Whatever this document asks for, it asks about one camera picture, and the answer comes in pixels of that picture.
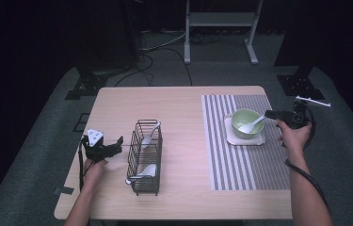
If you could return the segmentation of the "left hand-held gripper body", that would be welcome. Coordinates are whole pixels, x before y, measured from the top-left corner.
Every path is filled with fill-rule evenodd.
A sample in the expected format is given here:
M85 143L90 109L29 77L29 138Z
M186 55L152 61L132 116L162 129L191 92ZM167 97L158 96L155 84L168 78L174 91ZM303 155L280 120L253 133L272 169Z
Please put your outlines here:
M94 163L113 156L110 147L104 145L104 133L101 131L88 129L88 133L82 137L82 145L87 159Z

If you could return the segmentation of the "green bowl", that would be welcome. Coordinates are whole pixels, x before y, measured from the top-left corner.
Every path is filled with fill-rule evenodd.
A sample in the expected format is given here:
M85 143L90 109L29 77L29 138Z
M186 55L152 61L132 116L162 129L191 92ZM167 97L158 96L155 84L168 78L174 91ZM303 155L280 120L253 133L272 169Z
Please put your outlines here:
M247 123L250 123L250 122L256 120L260 116L262 116L262 115L260 115L259 113L257 113L256 111L253 111L251 109L242 108L242 109L236 110L232 116L233 132L238 137L241 137L243 139L253 138L254 136L261 133L263 131L263 129L265 128L265 120L258 123L258 126L262 126L262 129L259 133L255 133L254 131L252 131L250 134L244 134L244 133L240 132L238 130L238 128L244 124L247 124Z

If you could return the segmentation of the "white metal stand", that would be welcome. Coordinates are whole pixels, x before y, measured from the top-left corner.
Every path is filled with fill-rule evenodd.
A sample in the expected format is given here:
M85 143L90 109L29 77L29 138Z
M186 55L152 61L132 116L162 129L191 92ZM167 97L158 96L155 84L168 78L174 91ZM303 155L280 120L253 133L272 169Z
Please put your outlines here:
M250 63L258 65L259 60L252 43L264 1L258 0L256 9L252 12L191 12L190 0L186 0L184 63L191 62L190 31L193 27L249 27L249 37L244 40L244 44Z

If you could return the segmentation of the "grey white striped placemat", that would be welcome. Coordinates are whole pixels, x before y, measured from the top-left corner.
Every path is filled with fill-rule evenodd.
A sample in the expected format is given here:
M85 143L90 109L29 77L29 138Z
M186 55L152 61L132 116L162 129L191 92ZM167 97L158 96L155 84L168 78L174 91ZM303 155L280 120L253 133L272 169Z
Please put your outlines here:
M290 186L274 121L265 120L262 145L234 146L226 139L224 117L242 108L264 114L271 108L264 94L203 95L201 104L212 189L285 190Z

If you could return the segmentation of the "white rice paddle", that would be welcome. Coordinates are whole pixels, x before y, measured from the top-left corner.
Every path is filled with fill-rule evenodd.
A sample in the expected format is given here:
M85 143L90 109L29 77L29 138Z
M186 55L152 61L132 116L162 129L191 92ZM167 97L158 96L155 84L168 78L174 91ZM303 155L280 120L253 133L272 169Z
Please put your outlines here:
M125 183L127 185L130 185L132 182L135 182L136 180L143 179L143 178L153 178L156 176L156 170L157 170L157 165L156 164L150 164L148 165L142 172L135 176L130 176L125 180Z

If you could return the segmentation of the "grey tape strip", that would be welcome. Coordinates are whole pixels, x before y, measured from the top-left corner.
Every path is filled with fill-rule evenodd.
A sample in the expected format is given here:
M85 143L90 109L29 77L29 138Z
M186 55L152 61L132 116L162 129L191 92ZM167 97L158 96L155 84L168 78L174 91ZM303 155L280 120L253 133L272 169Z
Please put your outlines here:
M67 187L67 186L58 186L54 189L54 193L56 195L60 195L60 194L68 194L68 195L72 195L73 193L73 188L72 187Z

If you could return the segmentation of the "white soup spoon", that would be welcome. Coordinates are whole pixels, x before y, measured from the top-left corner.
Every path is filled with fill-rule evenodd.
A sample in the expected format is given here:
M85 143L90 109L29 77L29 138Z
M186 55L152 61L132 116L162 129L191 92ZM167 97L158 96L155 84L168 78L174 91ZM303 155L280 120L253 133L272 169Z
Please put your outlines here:
M244 134L250 134L252 131L254 131L255 133L259 133L262 129L262 126L258 126L258 123L260 123L264 119L265 119L265 116L262 115L258 117L256 120L240 126L238 130Z

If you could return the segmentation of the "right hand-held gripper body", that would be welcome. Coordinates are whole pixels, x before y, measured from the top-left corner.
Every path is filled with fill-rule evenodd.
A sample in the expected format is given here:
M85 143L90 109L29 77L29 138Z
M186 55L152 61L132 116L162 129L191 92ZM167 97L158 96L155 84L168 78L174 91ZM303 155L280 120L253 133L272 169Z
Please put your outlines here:
M297 96L293 103L292 111L281 111L277 118L286 123L291 129L298 129L306 126L309 122L315 123L314 114L309 105L331 107L331 104L314 100L310 97Z

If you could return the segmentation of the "person's right hand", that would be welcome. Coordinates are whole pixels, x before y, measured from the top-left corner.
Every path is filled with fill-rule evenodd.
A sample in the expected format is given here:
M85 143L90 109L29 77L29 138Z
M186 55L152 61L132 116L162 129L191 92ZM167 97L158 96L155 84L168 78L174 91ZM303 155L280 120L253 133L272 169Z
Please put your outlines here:
M286 148L288 159L302 157L304 147L311 134L312 124L309 122L306 126L292 129L284 121L277 120L277 125L281 129L280 141Z

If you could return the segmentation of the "black wire rack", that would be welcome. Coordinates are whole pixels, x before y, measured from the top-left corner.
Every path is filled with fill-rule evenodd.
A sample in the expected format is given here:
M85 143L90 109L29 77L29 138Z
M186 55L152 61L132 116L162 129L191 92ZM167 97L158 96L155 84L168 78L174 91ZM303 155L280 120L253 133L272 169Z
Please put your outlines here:
M156 164L156 176L143 178L132 182L129 186L139 194L157 195L160 190L161 158L162 158L162 131L161 125L152 135L152 141L147 148L141 148L141 141L147 136L158 120L138 120L132 133L128 153L128 168L126 179L142 172L148 165Z

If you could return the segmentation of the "person's left hand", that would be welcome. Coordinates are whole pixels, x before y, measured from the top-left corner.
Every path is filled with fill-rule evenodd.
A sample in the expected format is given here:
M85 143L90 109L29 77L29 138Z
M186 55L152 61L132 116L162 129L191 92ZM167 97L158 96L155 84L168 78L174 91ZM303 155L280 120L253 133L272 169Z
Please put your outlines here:
M87 159L85 162L84 188L94 189L100 182L104 173L104 167L107 165L106 160L94 163L92 160Z

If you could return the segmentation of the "metal spoon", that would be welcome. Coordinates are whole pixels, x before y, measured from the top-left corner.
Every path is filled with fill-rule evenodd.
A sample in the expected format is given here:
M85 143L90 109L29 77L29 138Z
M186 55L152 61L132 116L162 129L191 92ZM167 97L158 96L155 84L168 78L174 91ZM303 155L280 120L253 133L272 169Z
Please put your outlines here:
M145 136L145 137L143 138L143 140L141 141L141 148L142 148L142 149L145 149L145 148L148 147L148 145L149 145L149 144L151 143L151 141L152 141L152 135L153 135L153 133L155 132L156 129L159 128L160 125L161 125L161 122L158 121L158 122L153 126L151 132L150 132L147 136Z

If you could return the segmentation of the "white square coaster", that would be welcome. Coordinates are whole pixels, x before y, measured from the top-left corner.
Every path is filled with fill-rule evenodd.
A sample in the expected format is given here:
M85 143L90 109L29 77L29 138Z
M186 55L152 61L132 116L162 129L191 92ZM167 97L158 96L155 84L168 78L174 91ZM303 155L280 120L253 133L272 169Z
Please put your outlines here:
M224 117L226 139L230 144L234 146L259 146L265 143L265 135L263 132L249 139L238 137L233 132L232 116L232 114L228 114Z

